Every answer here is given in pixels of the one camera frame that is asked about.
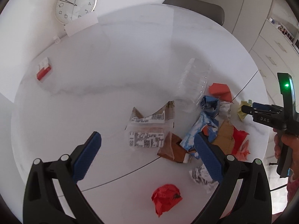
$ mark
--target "blue crumpled wrapper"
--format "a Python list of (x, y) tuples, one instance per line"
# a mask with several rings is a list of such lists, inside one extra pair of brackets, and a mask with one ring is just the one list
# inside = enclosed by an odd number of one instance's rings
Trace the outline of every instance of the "blue crumpled wrapper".
[(200, 102), (200, 106), (212, 118), (215, 118), (219, 113), (219, 99), (217, 98), (204, 96)]
[(192, 126), (191, 130), (189, 130), (180, 143), (180, 145), (196, 159), (200, 159), (200, 155), (198, 152), (195, 152), (194, 137), (197, 133), (201, 132), (205, 126), (207, 126), (209, 133), (208, 140), (209, 142), (213, 142), (218, 134), (219, 122), (207, 115), (205, 111), (202, 111), (198, 121)]

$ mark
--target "drawer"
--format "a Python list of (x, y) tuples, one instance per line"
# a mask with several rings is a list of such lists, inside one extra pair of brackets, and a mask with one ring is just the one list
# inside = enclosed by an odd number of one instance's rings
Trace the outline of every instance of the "drawer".
[(272, 46), (286, 65), (291, 69), (293, 74), (298, 75), (299, 55), (295, 51), (291, 42), (289, 42), (289, 40), (268, 20), (266, 20), (260, 36)]
[(263, 60), (258, 56), (258, 54), (256, 52), (251, 50), (249, 54), (251, 55), (252, 59), (255, 61), (256, 65), (260, 71), (260, 74), (265, 83), (267, 92), (269, 93), (269, 95), (271, 97), (274, 97), (280, 91), (279, 82), (278, 82), (277, 78), (274, 76), (274, 74), (271, 72), (269, 67), (267, 67), (267, 65), (263, 62)]
[(252, 48), (258, 56), (266, 63), (276, 78), (277, 72), (286, 72), (294, 77), (285, 62), (279, 57), (275, 50), (262, 37), (258, 37)]

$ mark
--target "chair backrest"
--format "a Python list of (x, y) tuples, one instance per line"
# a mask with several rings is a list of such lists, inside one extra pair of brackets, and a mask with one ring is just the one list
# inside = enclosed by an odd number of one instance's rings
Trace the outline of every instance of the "chair backrest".
[(202, 14), (221, 26), (224, 23), (224, 10), (221, 6), (199, 0), (165, 0), (163, 4), (182, 7)]

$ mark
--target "red crumpled paper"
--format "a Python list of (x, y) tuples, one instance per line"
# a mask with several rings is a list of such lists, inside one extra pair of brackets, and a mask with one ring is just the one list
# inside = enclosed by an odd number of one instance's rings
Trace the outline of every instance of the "red crumpled paper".
[(231, 90), (226, 84), (213, 83), (211, 86), (209, 86), (209, 92), (214, 97), (217, 97), (223, 101), (231, 103), (233, 102), (231, 97)]
[(248, 150), (249, 146), (249, 140), (247, 140), (241, 147), (240, 150), (237, 151), (235, 154), (235, 157), (238, 159), (238, 161), (245, 161), (247, 160), (247, 155), (250, 154)]
[(240, 146), (242, 145), (245, 138), (249, 135), (246, 131), (243, 130), (237, 130), (234, 127), (234, 133), (233, 133), (233, 139), (235, 140), (234, 149), (232, 151), (232, 155), (236, 155), (238, 150), (240, 149)]
[(169, 211), (182, 199), (180, 190), (172, 184), (166, 184), (157, 188), (152, 195), (152, 201), (156, 206), (158, 217), (160, 217), (163, 212)]

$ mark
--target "barcode label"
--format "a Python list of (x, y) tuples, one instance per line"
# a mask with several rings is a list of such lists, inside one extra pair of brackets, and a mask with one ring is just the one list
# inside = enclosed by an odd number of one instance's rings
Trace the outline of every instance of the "barcode label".
[(164, 132), (130, 132), (129, 145), (131, 147), (162, 147), (164, 146)]
[(164, 113), (162, 113), (162, 114), (153, 114), (151, 119), (153, 119), (153, 120), (164, 120)]
[(165, 111), (162, 114), (153, 114), (145, 118), (133, 117), (131, 122), (140, 123), (140, 124), (153, 124), (153, 123), (165, 123)]

